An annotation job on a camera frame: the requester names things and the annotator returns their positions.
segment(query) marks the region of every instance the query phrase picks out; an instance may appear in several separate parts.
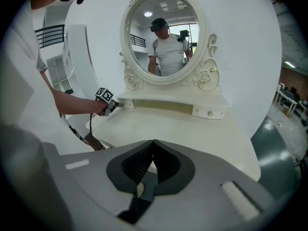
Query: white t-shirt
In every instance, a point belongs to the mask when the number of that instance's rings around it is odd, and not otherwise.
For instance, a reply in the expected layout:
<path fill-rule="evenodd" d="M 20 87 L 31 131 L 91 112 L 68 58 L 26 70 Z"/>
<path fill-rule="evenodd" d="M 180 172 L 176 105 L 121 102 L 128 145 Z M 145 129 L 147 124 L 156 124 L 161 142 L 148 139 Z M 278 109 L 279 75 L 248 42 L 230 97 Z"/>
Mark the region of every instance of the white t-shirt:
<path fill-rule="evenodd" d="M 93 151 L 60 119 L 53 95 L 39 73 L 46 66 L 39 59 L 38 47 L 28 0 L 12 21 L 1 46 L 1 122 L 54 144 L 59 154 Z"/>
<path fill-rule="evenodd" d="M 176 34 L 170 33 L 167 39 L 158 38 L 156 50 L 154 47 L 149 49 L 149 56 L 156 56 L 159 60 L 162 76 L 175 74 L 184 67 L 183 52 L 187 50 L 188 41 L 178 42 L 178 38 Z"/>

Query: red brick wall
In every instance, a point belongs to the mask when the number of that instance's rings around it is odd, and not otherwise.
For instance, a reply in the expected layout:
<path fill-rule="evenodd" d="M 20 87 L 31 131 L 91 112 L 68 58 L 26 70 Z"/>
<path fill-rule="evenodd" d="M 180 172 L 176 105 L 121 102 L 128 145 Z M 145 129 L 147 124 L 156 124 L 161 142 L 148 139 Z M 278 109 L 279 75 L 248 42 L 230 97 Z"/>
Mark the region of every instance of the red brick wall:
<path fill-rule="evenodd" d="M 291 90 L 291 87 L 296 88 L 300 99 L 308 101 L 308 77 L 296 71 L 282 67 L 279 77 L 279 82 L 282 82 Z"/>

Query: person's arm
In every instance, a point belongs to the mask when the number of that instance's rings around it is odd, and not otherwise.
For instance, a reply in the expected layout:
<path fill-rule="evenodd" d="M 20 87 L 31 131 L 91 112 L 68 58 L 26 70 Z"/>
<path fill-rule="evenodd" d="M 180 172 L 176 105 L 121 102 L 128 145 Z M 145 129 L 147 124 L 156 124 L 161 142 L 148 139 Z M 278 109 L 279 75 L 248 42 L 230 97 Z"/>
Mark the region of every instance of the person's arm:
<path fill-rule="evenodd" d="M 104 101 L 94 101 L 71 96 L 67 93 L 54 89 L 49 83 L 44 71 L 40 72 L 47 86 L 51 90 L 54 100 L 56 102 L 59 113 L 64 115 L 75 114 L 101 114 L 102 110 L 107 107 Z"/>
<path fill-rule="evenodd" d="M 156 68 L 156 56 L 149 56 L 150 58 L 150 62 L 149 62 L 149 66 L 148 66 L 148 71 L 151 74 L 155 73 L 155 68 Z"/>
<path fill-rule="evenodd" d="M 184 51 L 184 53 L 185 53 L 186 57 L 189 57 L 189 58 L 193 57 L 193 55 L 192 55 L 193 53 L 189 49 L 187 51 Z"/>

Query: white shelf unit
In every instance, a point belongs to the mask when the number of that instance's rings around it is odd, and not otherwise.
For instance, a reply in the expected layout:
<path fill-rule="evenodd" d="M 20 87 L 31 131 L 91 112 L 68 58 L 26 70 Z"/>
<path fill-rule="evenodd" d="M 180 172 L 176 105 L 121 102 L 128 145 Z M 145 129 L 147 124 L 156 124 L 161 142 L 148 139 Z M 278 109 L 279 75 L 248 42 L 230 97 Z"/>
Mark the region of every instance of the white shelf unit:
<path fill-rule="evenodd" d="M 85 25 L 70 25 L 65 34 L 62 54 L 72 95 L 95 99 L 99 85 L 90 62 Z"/>

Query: white vanity table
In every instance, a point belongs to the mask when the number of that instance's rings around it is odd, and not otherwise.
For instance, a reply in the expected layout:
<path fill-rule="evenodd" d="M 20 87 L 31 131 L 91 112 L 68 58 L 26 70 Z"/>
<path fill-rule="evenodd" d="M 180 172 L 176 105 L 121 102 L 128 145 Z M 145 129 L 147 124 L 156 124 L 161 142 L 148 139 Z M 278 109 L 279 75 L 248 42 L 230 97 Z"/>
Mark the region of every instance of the white vanity table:
<path fill-rule="evenodd" d="M 198 45 L 179 72 L 155 76 L 140 67 L 129 43 L 133 14 L 147 1 L 131 0 L 122 19 L 120 55 L 127 90 L 117 99 L 125 106 L 108 117 L 95 116 L 94 137 L 111 147 L 154 139 L 180 144 L 223 158 L 257 181 L 260 167 L 254 148 L 218 85 L 217 36 L 208 34 L 204 11 L 196 0 L 180 0 L 195 14 Z"/>

